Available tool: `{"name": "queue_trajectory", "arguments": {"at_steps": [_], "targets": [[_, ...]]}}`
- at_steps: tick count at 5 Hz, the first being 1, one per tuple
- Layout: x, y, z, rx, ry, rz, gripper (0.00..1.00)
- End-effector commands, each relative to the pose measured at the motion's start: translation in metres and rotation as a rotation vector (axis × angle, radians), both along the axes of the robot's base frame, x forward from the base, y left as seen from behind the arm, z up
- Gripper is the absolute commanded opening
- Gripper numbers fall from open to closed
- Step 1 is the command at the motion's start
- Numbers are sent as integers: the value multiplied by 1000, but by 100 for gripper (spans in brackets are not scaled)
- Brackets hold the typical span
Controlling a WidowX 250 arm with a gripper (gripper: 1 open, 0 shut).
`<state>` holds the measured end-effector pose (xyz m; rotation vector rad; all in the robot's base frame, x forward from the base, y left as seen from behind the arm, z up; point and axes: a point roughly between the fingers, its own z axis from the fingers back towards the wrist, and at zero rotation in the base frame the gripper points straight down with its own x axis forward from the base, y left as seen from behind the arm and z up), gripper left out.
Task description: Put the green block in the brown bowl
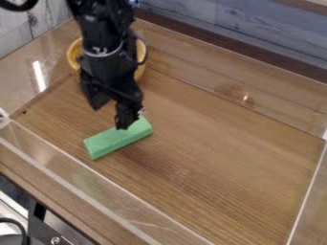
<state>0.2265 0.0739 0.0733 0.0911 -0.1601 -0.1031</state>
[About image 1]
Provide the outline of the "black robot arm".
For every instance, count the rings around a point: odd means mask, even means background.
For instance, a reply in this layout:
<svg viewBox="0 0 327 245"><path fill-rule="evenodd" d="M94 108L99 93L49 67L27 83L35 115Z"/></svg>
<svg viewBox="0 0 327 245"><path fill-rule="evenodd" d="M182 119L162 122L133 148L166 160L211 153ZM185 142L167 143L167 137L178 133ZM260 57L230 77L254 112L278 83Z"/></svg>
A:
<svg viewBox="0 0 327 245"><path fill-rule="evenodd" d="M95 110L117 101L115 126L129 129L139 119L143 93L134 75L137 36L131 0L67 0L82 33L81 86Z"/></svg>

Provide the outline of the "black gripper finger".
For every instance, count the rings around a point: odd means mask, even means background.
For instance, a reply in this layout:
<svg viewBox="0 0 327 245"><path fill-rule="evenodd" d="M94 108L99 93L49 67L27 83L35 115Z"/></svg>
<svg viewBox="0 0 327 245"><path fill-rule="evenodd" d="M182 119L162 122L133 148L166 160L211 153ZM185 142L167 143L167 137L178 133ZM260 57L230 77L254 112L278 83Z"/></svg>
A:
<svg viewBox="0 0 327 245"><path fill-rule="evenodd" d="M119 100L115 105L115 126L118 129L129 129L139 120L139 112L143 109L141 100Z"/></svg>
<svg viewBox="0 0 327 245"><path fill-rule="evenodd" d="M82 76L81 87L93 109L98 111L111 100L105 84L94 77Z"/></svg>

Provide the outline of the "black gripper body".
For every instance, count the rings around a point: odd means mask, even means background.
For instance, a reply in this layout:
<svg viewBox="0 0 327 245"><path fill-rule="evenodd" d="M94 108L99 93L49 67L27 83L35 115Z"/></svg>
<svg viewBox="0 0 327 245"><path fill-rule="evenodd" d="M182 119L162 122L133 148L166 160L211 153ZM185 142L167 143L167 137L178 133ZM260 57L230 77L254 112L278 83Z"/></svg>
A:
<svg viewBox="0 0 327 245"><path fill-rule="evenodd" d="M141 100L143 94L134 73L137 35L133 21L115 23L109 16L82 14L77 17L82 31L81 76L97 78L111 100Z"/></svg>

